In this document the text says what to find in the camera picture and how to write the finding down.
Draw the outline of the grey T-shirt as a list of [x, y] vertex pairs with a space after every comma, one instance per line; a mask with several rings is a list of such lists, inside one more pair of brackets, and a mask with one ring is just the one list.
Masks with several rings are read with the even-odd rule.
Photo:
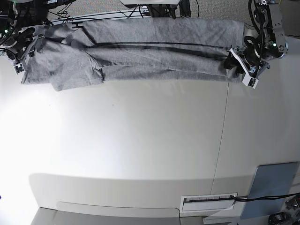
[[36, 26], [42, 37], [22, 84], [56, 91], [116, 80], [240, 82], [225, 68], [231, 47], [243, 45], [234, 20], [138, 18]]

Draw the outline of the white base mount top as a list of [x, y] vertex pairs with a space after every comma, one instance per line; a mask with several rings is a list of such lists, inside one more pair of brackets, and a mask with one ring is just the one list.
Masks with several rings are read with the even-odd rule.
[[123, 5], [140, 5], [140, 4], [170, 4], [177, 5], [180, 0], [120, 0]]

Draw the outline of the black device bottom right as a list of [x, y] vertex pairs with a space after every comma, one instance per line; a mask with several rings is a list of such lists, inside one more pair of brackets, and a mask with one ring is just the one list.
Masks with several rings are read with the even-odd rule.
[[285, 225], [289, 223], [290, 219], [291, 215], [286, 212], [272, 214], [268, 218], [268, 225]]

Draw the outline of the blue-grey tablet board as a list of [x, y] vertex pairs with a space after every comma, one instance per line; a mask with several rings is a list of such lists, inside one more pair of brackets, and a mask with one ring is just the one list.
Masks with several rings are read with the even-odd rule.
[[[298, 167], [298, 162], [258, 166], [248, 198], [288, 194]], [[258, 218], [274, 214], [281, 209], [283, 201], [283, 199], [278, 199], [247, 202], [240, 219]]]

